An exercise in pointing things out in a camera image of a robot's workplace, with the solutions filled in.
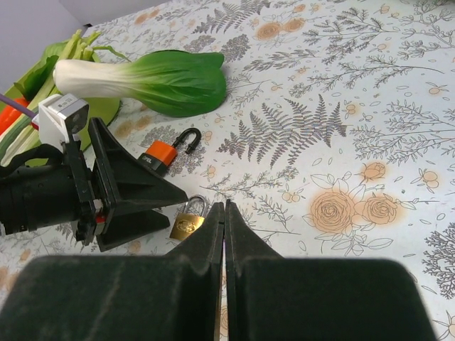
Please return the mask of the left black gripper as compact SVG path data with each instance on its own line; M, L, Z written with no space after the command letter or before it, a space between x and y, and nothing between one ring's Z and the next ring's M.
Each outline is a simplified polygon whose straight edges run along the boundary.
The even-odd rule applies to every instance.
M169 227L168 217L155 209L187 201L185 191L133 157L100 118L90 119L88 133L92 169L78 142L63 144L75 189L70 218L75 239L84 245L96 240L100 251L108 251Z

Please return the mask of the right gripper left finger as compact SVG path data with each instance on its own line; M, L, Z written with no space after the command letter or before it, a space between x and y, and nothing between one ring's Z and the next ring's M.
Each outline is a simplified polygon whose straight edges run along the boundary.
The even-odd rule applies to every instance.
M2 340L217 340L224 205L163 256L42 256L1 309Z

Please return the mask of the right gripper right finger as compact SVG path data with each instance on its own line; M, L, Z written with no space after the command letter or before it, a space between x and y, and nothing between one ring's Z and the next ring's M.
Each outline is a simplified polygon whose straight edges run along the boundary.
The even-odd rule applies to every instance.
M410 273L389 259L285 258L225 208L231 340L434 340Z

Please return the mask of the brass padlock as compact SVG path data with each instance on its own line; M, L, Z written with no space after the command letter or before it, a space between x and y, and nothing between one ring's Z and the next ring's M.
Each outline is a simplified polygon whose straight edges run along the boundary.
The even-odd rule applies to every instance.
M204 222L208 201L202 195L194 195L184 204L171 229L170 238L183 241L194 233Z

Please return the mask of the orange black padlock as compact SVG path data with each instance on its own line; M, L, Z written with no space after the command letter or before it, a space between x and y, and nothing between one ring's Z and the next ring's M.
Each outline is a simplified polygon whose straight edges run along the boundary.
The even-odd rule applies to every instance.
M200 143L202 133L197 128L188 128L183 131L171 145L163 141L154 141L152 145L138 157L138 162L147 169L164 177L169 166L178 155L177 147L191 134L194 134L195 137L187 146L185 153L193 153Z

